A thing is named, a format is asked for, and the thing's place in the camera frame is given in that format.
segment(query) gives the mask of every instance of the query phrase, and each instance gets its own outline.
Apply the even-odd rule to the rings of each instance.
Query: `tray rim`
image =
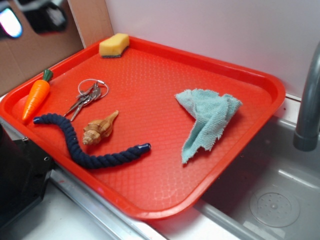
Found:
[[[100,42],[101,41],[98,41],[93,45],[75,53],[74,55],[66,58],[65,60],[62,60],[61,62],[55,64],[49,69],[51,69],[54,72],[55,76],[62,75],[72,67],[77,66],[84,60],[96,55],[98,53]],[[180,63],[181,61],[183,61],[183,64],[201,68],[202,70],[210,70],[214,73],[218,72],[217,74],[265,89],[270,94],[272,103],[269,106],[269,108],[241,137],[241,141],[245,141],[246,143],[248,143],[256,135],[256,133],[272,117],[272,115],[275,113],[278,107],[280,107],[283,101],[285,100],[286,91],[283,84],[278,78],[268,73],[264,73],[233,63],[217,60],[214,58],[202,56],[199,54],[187,52],[184,50],[176,49],[173,47],[161,45],[147,40],[139,39],[133,36],[130,36],[130,47],[152,55],[157,55],[162,58],[171,59],[173,61],[179,61]],[[21,91],[25,93],[25,95],[27,95],[32,84],[36,80],[41,79],[41,77],[42,74],[40,73],[31,78],[30,80],[26,81],[25,83],[11,90],[0,102],[0,116],[2,116],[9,124],[11,124],[24,136],[27,136],[28,138],[32,139],[46,151],[48,148],[50,148],[49,144],[42,140],[40,137],[38,137],[36,134],[34,134],[29,128],[25,127],[25,125],[21,124],[21,122],[19,122],[16,118],[14,118],[12,115],[8,113],[9,106],[13,102],[16,102],[13,101],[15,95]],[[182,202],[178,203],[175,206],[171,206],[157,211],[147,211],[145,209],[139,208],[132,202],[128,201],[124,196],[119,194],[114,189],[106,185],[101,186],[101,182],[93,175],[91,175],[91,173],[88,170],[80,167],[69,158],[65,157],[66,159],[68,159],[67,161],[58,159],[61,157],[61,155],[59,155],[57,151],[54,151],[51,155],[53,159],[63,169],[75,175],[75,177],[79,178],[82,182],[84,182],[84,184],[88,185],[90,188],[92,188],[94,191],[100,194],[107,201],[110,201],[112,204],[114,204],[117,208],[119,208],[127,215],[136,219],[152,220],[167,218],[191,207],[201,197],[205,190],[216,180],[217,169],[222,169],[222,171],[218,171],[222,173],[223,170],[228,167],[228,165],[233,161],[233,159],[244,147],[245,146],[236,143],[231,148],[232,150],[228,151],[227,154],[223,157],[223,159],[230,159],[227,165],[225,165],[225,161],[219,161],[215,168],[212,169],[207,174],[207,176],[204,177],[203,181],[197,186],[197,188],[194,189]]]

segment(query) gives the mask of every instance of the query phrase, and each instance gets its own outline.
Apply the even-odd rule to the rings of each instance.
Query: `rope end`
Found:
[[[137,145],[138,149],[141,150],[141,152],[143,154],[147,153],[150,151],[151,149],[151,144],[150,143],[145,143],[145,144],[142,144],[142,145]]]
[[[41,124],[42,121],[41,121],[41,117],[40,116],[35,116],[33,118],[33,124]]]

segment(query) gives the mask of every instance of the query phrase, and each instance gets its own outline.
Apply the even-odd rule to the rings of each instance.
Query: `sink drain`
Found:
[[[282,228],[293,224],[299,217],[297,199],[279,187],[264,187],[250,199],[250,210],[262,224]]]

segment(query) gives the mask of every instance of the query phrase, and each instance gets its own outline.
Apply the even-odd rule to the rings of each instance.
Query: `blue rope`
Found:
[[[58,114],[44,114],[33,119],[34,124],[55,124],[63,131],[68,151],[73,161],[86,169],[114,167],[138,159],[150,151],[151,145],[145,143],[128,148],[126,151],[104,156],[94,156],[84,153],[77,139],[77,134],[69,119]]]

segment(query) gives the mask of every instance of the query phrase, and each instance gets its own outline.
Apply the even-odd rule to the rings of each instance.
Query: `washcloth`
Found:
[[[185,90],[175,95],[178,102],[195,118],[195,124],[182,147],[182,163],[186,164],[200,147],[211,151],[226,125],[242,102],[232,95],[203,89]]]

